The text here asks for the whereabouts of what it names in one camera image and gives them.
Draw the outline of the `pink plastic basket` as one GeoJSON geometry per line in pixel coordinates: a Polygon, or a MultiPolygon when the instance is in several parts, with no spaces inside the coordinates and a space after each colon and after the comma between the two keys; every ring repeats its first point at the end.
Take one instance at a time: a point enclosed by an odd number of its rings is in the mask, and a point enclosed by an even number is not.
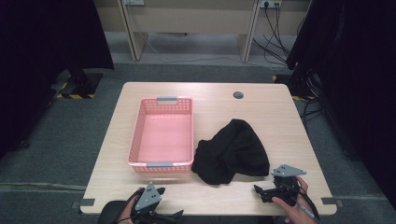
{"type": "Polygon", "coordinates": [[[128,164],[137,173],[184,173],[194,159],[193,99],[143,98],[138,108],[128,164]]]}

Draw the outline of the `yellow black floor tape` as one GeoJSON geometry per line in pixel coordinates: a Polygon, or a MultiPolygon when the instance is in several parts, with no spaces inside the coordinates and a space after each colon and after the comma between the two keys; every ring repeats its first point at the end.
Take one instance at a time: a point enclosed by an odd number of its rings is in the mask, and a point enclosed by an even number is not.
{"type": "Polygon", "coordinates": [[[317,96],[312,92],[306,80],[298,80],[292,75],[274,75],[275,84],[284,84],[288,87],[290,95],[294,100],[309,101],[314,100],[317,96]]]}
{"type": "Polygon", "coordinates": [[[59,93],[57,95],[58,99],[73,99],[73,100],[82,100],[82,99],[93,99],[95,94],[68,94],[68,93],[59,93]]]}

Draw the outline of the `black metal stand base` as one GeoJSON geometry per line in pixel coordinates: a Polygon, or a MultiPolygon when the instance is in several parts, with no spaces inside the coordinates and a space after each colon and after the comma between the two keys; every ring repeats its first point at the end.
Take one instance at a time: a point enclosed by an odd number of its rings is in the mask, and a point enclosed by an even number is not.
{"type": "Polygon", "coordinates": [[[97,72],[86,72],[84,70],[69,72],[64,70],[57,76],[52,88],[55,90],[56,98],[59,93],[95,94],[102,77],[103,74],[97,72]]]}

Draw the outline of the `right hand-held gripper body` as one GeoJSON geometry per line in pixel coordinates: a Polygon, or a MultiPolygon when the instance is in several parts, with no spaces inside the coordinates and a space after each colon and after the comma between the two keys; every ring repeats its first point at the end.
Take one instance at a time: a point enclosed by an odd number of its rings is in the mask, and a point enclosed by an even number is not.
{"type": "Polygon", "coordinates": [[[266,189],[264,194],[271,194],[283,200],[290,206],[294,206],[297,201],[297,195],[300,192],[300,187],[296,177],[298,175],[305,175],[306,171],[293,166],[282,164],[277,167],[272,175],[274,177],[274,189],[266,189]]]}

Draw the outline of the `black cloth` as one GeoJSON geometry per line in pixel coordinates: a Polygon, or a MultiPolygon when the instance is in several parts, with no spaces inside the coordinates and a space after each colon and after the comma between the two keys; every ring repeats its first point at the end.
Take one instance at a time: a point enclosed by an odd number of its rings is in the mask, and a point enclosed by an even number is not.
{"type": "Polygon", "coordinates": [[[242,119],[232,119],[212,139],[201,140],[191,167],[208,185],[230,184],[236,174],[268,176],[269,169],[261,139],[242,119]]]}

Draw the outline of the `person's left hand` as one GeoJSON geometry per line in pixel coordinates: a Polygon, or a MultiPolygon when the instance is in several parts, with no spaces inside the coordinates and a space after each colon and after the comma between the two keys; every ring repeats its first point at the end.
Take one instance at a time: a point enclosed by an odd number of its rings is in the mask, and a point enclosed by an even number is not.
{"type": "Polygon", "coordinates": [[[125,203],[116,219],[116,224],[134,224],[132,221],[132,212],[134,208],[134,202],[139,199],[140,194],[143,192],[142,188],[139,188],[125,203]]]}

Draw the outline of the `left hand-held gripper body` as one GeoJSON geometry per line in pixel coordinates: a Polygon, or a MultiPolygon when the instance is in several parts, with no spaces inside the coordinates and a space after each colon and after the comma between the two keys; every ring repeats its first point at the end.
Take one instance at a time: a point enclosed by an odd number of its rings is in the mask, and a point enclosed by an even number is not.
{"type": "Polygon", "coordinates": [[[132,221],[134,224],[168,224],[169,217],[158,214],[155,209],[162,200],[157,188],[149,183],[138,200],[134,202],[132,221]]]}

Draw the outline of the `black curtain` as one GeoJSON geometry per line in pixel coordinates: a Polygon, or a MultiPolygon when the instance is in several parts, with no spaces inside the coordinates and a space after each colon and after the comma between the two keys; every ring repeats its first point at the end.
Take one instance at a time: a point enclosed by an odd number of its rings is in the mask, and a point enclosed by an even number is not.
{"type": "Polygon", "coordinates": [[[0,0],[0,159],[28,136],[63,71],[113,67],[94,0],[0,0]]]}
{"type": "Polygon", "coordinates": [[[287,65],[396,209],[396,0],[311,0],[287,65]]]}

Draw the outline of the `person's right hand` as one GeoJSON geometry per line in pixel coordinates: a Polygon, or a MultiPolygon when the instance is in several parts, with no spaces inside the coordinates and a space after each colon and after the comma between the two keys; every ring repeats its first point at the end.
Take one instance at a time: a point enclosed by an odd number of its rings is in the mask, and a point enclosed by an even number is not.
{"type": "Polygon", "coordinates": [[[285,218],[286,224],[318,224],[316,219],[308,215],[308,213],[313,214],[313,209],[304,198],[308,185],[300,176],[297,176],[296,179],[300,186],[300,194],[297,196],[297,203],[294,206],[288,205],[277,197],[273,197],[272,201],[287,214],[285,218]]]}

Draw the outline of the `grey table corner bracket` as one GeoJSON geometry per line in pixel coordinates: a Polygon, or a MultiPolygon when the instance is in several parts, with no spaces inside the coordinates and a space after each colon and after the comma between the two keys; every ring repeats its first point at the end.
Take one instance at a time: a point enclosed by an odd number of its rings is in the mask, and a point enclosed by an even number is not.
{"type": "Polygon", "coordinates": [[[344,207],[344,203],[342,200],[340,199],[336,199],[334,197],[325,197],[321,199],[323,204],[329,205],[329,204],[333,204],[336,205],[337,207],[344,207]]]}
{"type": "Polygon", "coordinates": [[[71,208],[77,209],[81,206],[93,206],[95,199],[81,199],[78,202],[72,202],[71,208]]]}

